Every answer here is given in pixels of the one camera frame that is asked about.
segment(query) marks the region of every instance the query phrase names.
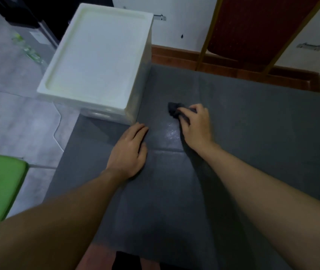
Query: gray cloth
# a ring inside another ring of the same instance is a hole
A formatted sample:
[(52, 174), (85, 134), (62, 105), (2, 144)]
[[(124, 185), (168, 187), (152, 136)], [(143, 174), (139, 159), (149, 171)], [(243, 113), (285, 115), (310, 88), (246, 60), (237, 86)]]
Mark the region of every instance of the gray cloth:
[[(202, 103), (225, 150), (320, 200), (320, 94), (153, 65), (138, 116), (150, 128), (147, 161), (94, 242), (189, 269), (251, 269), (253, 257), (257, 269), (290, 269), (207, 164), (184, 152), (169, 101)], [(46, 199), (96, 177), (125, 129), (79, 116)]]

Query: gray tile floor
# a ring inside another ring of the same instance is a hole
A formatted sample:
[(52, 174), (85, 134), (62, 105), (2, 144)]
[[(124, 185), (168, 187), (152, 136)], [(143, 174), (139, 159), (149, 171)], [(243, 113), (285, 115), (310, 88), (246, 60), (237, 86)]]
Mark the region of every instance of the gray tile floor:
[(53, 135), (65, 148), (79, 115), (67, 106), (36, 98), (42, 70), (13, 44), (12, 32), (0, 15), (0, 154), (50, 169), (29, 170), (9, 216), (43, 201), (63, 154)]

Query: white storage box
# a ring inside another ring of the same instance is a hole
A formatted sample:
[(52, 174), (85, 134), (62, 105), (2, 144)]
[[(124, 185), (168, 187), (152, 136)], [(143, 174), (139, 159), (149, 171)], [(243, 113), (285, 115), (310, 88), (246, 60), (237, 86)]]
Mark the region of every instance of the white storage box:
[(81, 113), (133, 124), (151, 66), (153, 14), (80, 4), (37, 89)]

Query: right hand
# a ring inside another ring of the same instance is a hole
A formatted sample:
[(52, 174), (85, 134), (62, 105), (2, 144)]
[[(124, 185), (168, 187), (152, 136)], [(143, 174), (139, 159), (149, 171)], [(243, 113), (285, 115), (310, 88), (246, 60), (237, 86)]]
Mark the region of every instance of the right hand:
[(179, 119), (186, 143), (198, 154), (201, 154), (203, 150), (207, 150), (209, 146), (214, 144), (209, 110), (204, 108), (202, 104), (194, 104), (190, 108), (196, 109), (197, 113), (186, 108), (178, 108), (189, 118), (190, 125), (181, 116), (179, 116)]

